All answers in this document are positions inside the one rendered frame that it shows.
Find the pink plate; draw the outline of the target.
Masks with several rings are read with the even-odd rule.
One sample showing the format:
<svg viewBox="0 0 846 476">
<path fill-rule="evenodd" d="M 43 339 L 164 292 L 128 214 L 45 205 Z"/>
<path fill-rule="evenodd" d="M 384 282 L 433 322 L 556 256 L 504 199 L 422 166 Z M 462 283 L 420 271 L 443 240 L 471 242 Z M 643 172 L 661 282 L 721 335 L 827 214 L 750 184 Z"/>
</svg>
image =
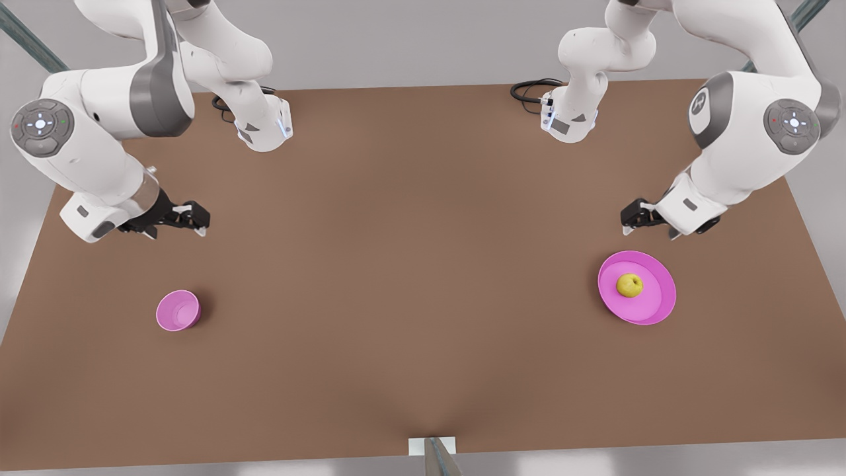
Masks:
<svg viewBox="0 0 846 476">
<path fill-rule="evenodd" d="M 637 296 L 624 296 L 617 281 L 625 274 L 637 275 L 644 288 Z M 635 325 L 662 322 L 674 309 L 677 290 L 673 276 L 655 257 L 637 251 L 614 253 L 604 260 L 597 275 L 597 288 L 610 312 Z"/>
</svg>

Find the pink bowl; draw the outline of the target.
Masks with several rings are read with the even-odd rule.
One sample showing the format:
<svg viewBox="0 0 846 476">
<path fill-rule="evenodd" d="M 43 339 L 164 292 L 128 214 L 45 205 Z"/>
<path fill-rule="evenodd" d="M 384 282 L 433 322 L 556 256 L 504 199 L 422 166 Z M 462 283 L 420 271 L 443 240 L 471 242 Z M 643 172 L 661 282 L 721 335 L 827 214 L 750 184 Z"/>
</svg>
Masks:
<svg viewBox="0 0 846 476">
<path fill-rule="evenodd" d="M 173 290 L 161 298 L 156 309 L 156 322 L 168 332 L 178 332 L 195 325 L 202 315 L 202 306 L 190 290 Z"/>
</svg>

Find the silver frame post with foot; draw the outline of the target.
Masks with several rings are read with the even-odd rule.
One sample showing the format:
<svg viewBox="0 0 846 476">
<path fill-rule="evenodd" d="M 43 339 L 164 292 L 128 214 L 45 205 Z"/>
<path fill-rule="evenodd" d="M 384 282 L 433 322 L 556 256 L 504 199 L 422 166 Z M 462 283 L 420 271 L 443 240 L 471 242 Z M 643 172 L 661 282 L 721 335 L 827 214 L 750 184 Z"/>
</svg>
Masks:
<svg viewBox="0 0 846 476">
<path fill-rule="evenodd" d="M 463 476 L 456 463 L 454 436 L 408 439 L 408 454 L 424 458 L 425 476 Z"/>
</svg>

